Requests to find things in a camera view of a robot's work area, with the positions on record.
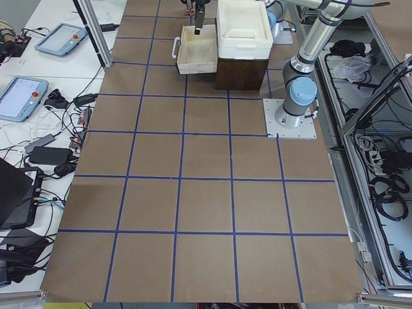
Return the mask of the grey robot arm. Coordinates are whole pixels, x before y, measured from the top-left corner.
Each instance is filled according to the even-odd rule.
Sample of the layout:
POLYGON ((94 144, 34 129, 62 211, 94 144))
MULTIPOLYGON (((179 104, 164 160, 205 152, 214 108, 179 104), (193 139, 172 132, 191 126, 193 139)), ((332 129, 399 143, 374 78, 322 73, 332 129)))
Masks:
MULTIPOLYGON (((204 24, 206 1, 196 1, 194 26, 184 26, 174 45, 180 74, 215 73, 216 89, 257 90, 268 67, 274 43, 263 1, 218 1, 214 24, 204 24)), ((301 126, 317 95, 315 62, 335 29, 344 21, 362 17, 377 1, 294 1, 318 11, 317 19, 299 51, 283 67, 286 97, 274 112, 276 123, 287 129, 301 126)))

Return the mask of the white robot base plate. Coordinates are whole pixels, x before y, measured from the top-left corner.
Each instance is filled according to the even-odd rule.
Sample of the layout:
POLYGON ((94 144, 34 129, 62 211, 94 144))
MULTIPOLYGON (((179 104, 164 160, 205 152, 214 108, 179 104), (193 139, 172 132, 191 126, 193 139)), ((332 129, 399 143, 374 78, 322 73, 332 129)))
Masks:
POLYGON ((283 109, 283 99, 263 99, 267 137, 276 139, 315 140, 317 133, 310 108, 300 116, 289 115, 283 109))

